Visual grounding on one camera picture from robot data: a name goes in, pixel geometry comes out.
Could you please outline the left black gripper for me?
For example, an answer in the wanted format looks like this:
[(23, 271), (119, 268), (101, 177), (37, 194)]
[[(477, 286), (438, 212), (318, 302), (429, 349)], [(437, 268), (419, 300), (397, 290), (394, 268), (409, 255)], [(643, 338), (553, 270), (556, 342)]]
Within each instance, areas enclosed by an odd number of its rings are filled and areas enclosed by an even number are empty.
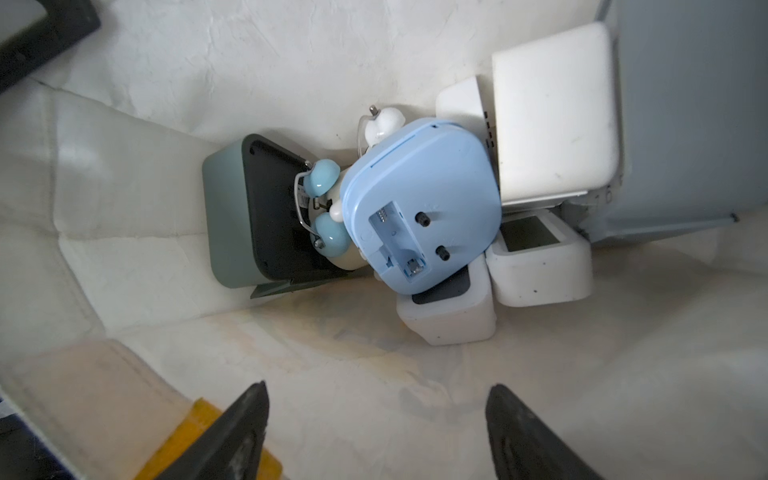
[(1, 36), (1, 92), (101, 27), (92, 1), (35, 1), (26, 19)]

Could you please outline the blue twin bell alarm clock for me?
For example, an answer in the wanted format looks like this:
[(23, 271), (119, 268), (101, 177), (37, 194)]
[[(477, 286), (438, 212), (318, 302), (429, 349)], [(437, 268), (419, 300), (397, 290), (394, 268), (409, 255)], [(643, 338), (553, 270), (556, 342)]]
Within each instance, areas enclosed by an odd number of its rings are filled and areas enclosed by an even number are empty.
[(300, 225), (315, 251), (334, 266), (354, 271), (367, 262), (349, 235), (342, 216), (341, 186), (347, 173), (322, 159), (294, 178), (293, 193)]

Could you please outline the white cube digital clock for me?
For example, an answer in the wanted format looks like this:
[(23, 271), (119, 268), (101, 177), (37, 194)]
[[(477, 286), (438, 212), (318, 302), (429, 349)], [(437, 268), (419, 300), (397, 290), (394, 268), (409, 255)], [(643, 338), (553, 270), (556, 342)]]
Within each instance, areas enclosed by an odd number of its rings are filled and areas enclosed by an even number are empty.
[(491, 338), (497, 316), (485, 257), (477, 257), (425, 292), (398, 295), (396, 311), (410, 330), (432, 346)]

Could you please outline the white flat digital clock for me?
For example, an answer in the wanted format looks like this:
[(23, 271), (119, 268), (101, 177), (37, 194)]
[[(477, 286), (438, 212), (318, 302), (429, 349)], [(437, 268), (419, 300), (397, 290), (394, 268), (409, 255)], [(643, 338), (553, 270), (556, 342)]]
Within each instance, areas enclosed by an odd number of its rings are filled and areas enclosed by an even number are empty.
[(494, 296), (508, 307), (579, 301), (593, 292), (590, 243), (548, 210), (503, 223), (485, 258)]

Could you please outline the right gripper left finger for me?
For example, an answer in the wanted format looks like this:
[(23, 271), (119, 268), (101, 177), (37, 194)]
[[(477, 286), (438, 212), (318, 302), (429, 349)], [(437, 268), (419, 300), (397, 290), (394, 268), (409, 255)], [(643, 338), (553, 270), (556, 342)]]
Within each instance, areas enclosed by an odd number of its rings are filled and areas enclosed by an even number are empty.
[(268, 479), (266, 383), (249, 386), (160, 472), (159, 479)]

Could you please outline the white canvas tote bag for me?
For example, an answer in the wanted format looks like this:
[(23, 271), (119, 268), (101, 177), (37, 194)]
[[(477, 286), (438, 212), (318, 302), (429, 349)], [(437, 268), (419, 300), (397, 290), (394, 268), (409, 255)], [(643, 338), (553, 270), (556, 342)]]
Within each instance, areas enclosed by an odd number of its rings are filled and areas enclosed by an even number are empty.
[(767, 475), (767, 213), (595, 253), (587, 299), (432, 347), (369, 277), (255, 301), (214, 278), (203, 160), (250, 133), (351, 161), (595, 1), (99, 1), (1, 96), (1, 392), (80, 478), (132, 479), (205, 398), (265, 381), (290, 479), (491, 479), (507, 385), (610, 479)]

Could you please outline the white digital paw clock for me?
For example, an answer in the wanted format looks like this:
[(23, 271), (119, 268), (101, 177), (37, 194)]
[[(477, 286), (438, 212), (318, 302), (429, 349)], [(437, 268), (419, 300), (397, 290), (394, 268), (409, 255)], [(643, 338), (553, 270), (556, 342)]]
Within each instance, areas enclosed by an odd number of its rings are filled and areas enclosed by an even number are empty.
[(593, 22), (494, 53), (492, 106), (469, 78), (441, 90), (435, 111), (494, 152), (504, 207), (557, 205), (619, 170), (614, 80), (610, 30)]

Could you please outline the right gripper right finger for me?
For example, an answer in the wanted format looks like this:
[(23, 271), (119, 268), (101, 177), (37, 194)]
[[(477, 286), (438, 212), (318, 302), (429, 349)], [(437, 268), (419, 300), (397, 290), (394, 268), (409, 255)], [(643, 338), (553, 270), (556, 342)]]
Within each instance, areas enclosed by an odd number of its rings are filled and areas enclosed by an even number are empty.
[(485, 418), (497, 478), (600, 477), (505, 385), (490, 389)]

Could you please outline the grey green square clock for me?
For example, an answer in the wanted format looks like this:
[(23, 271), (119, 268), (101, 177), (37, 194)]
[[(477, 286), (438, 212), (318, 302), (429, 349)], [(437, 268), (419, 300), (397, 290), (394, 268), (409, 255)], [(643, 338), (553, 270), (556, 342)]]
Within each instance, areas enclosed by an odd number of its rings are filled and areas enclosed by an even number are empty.
[(214, 277), (253, 299), (309, 289), (351, 275), (318, 253), (299, 221), (299, 155), (258, 134), (208, 156), (202, 180)]

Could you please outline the grey blue square clock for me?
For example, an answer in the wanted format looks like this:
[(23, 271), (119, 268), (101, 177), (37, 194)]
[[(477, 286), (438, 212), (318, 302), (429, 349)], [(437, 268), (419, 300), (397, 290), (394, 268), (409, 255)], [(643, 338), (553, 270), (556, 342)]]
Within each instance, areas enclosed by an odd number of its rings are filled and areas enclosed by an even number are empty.
[(623, 167), (580, 223), (594, 244), (733, 223), (767, 202), (767, 5), (604, 1)]

